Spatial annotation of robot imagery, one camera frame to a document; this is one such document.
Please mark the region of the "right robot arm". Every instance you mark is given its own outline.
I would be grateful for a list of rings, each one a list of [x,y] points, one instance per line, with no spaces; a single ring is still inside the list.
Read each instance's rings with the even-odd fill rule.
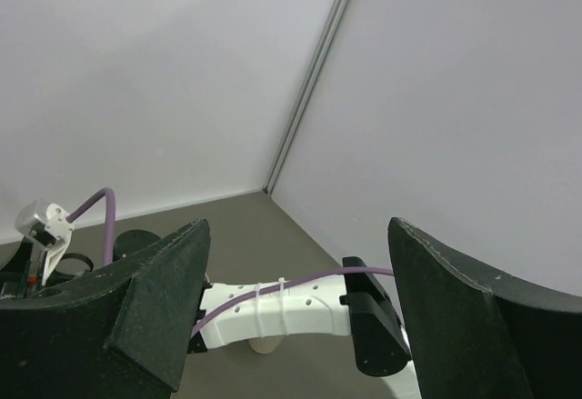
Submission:
[[[268,284],[209,283],[205,223],[43,287],[24,241],[1,267],[4,398],[167,398],[186,356],[256,338],[352,339],[356,366],[406,396],[416,380],[383,270],[344,267]]]

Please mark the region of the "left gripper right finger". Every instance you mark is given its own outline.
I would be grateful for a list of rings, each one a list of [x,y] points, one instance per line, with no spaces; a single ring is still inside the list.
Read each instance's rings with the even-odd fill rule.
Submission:
[[[581,299],[392,218],[387,241],[424,398],[578,398]]]

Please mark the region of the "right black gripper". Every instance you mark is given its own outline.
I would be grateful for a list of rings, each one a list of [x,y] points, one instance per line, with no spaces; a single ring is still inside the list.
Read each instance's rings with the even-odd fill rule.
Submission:
[[[43,284],[45,253],[36,253],[33,243],[23,239],[15,252],[1,265],[1,298],[24,299],[46,287],[66,283],[88,274],[95,267],[93,261],[84,254],[64,254],[61,262],[67,260],[80,261],[84,265],[80,271],[73,274],[54,270]]]

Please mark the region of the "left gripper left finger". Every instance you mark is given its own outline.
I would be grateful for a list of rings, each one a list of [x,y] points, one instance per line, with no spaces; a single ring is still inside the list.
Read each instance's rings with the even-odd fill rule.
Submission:
[[[180,386],[211,244],[186,224],[90,274],[1,303],[4,398],[167,398]]]

